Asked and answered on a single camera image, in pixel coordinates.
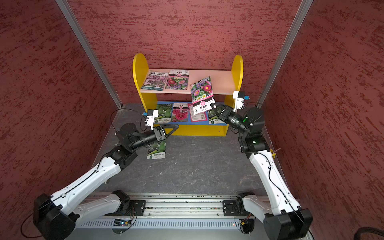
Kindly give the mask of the aster seed bag top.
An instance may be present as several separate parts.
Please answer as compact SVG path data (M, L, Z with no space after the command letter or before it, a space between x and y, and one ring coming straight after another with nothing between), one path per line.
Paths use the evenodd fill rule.
M212 109L211 104L215 103L211 77L191 84L191 96L194 115L210 111Z

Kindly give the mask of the green gourd seed bag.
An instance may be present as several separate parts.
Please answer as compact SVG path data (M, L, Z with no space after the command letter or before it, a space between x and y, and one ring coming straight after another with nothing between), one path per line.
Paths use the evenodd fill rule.
M158 143L153 143L148 147L148 160L164 159L166 157L166 140Z

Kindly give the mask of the pink flower seed bag top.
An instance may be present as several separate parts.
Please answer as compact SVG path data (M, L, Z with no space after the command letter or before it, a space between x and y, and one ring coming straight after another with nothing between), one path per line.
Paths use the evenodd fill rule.
M186 70L170 70L165 89L187 90L190 72Z

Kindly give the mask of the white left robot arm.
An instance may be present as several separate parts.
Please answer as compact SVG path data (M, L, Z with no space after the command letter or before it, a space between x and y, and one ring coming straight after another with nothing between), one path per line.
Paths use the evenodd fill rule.
M94 190L128 167L138 156L137 150L161 143L171 136L178 125L159 125L140 133L136 125L123 125L116 136L119 143L100 162L67 187L35 199L33 223L46 240L64 240L75 228L98 217L117 213L135 215L130 197L121 190L87 204L82 204Z

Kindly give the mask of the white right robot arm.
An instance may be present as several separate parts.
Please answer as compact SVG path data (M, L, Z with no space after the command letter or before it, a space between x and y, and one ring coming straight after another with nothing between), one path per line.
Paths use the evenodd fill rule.
M243 116L227 105L212 103L215 115L239 133L240 150L254 166L266 190L270 206L255 195L242 197L246 212L260 220L270 240L297 240L310 233L313 221L309 209L303 209L293 197L277 169L273 153L266 142L262 129L264 113L253 107Z

